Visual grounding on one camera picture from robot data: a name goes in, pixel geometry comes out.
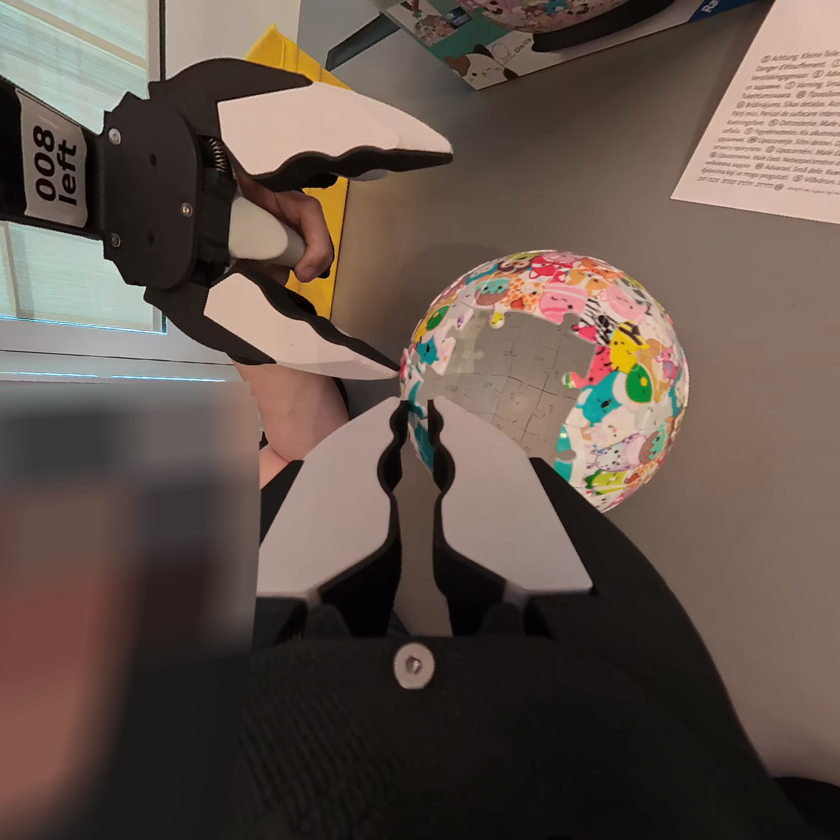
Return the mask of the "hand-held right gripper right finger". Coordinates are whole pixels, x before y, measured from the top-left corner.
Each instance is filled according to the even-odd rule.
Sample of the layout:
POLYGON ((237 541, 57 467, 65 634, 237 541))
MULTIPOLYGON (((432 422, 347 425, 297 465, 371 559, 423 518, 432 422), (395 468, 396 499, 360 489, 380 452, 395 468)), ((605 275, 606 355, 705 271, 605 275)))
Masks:
POLYGON ((592 578, 527 454, 445 397, 427 410, 443 549, 500 579, 512 603, 588 593, 592 578))

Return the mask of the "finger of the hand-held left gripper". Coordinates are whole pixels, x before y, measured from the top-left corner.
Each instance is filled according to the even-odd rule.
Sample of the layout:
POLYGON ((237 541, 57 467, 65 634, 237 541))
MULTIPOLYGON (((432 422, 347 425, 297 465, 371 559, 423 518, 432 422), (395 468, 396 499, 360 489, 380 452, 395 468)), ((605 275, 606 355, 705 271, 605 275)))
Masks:
POLYGON ((358 179, 453 160, 448 140, 389 104, 326 83, 217 104, 221 140, 241 169, 275 192, 328 175, 358 179))
POLYGON ((398 376, 398 363, 307 311, 305 301, 272 280, 238 271, 211 287, 204 315, 288 369, 356 381, 398 376))

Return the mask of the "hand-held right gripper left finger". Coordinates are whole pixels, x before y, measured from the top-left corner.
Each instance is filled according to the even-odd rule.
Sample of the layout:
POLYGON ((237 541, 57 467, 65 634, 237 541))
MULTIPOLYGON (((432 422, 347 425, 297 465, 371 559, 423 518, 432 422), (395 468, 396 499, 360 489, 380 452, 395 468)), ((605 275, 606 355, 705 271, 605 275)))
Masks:
POLYGON ((398 537, 406 415, 388 397, 282 470, 290 484, 259 546, 259 596, 316 603, 398 537))

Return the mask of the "colourful puzzle ball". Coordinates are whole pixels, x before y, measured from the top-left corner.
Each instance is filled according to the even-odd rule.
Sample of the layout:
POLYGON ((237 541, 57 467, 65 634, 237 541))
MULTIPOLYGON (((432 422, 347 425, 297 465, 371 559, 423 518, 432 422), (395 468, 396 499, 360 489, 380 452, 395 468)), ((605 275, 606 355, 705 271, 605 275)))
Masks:
POLYGON ((444 289, 402 353, 400 386, 427 468, 427 404, 445 397, 607 512, 662 465, 690 374, 670 317, 638 281, 596 257, 538 249, 444 289))

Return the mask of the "person's left forearm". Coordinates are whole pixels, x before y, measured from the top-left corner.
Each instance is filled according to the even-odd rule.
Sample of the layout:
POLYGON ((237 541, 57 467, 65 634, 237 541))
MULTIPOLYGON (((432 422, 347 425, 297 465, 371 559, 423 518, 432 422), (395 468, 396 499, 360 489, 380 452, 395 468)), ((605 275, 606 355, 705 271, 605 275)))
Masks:
POLYGON ((234 365, 257 400, 266 437, 259 451, 260 488, 350 420, 340 380, 277 364, 234 365))

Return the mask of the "white puzzle packaging box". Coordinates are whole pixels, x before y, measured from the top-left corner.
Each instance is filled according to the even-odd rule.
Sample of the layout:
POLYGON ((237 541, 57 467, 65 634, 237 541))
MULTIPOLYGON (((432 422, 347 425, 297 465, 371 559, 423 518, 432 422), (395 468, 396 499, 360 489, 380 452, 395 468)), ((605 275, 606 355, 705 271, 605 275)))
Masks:
POLYGON ((496 86, 747 1, 385 1, 378 12, 475 90, 496 86))

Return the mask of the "person's left hand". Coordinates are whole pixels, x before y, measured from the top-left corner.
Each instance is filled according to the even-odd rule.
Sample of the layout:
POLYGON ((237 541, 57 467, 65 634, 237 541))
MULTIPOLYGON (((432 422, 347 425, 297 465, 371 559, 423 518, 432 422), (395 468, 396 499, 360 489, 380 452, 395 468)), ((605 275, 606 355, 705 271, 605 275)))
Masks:
POLYGON ((334 247, 319 200, 301 190, 272 192, 239 167, 236 176, 244 198, 295 230, 306 244, 302 257, 291 269, 300 283, 327 277, 334 261, 334 247))

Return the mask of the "white window blind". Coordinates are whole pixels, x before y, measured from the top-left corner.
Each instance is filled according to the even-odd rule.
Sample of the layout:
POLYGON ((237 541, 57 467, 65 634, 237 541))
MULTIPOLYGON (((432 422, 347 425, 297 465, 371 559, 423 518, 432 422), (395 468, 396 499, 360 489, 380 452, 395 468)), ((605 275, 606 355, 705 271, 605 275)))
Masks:
MULTIPOLYGON (((156 2, 1 3, 1 71, 86 126, 160 75, 156 2)), ((3 319, 144 333, 165 330, 142 291, 123 283, 97 241, 2 222, 3 319)))

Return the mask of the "white instruction leaflet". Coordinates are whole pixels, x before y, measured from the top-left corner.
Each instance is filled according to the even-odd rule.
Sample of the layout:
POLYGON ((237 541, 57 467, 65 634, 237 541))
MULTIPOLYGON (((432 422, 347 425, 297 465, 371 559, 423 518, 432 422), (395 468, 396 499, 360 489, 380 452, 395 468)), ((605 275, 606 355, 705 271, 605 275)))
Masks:
POLYGON ((838 1, 773 3, 671 197, 838 224, 838 1))

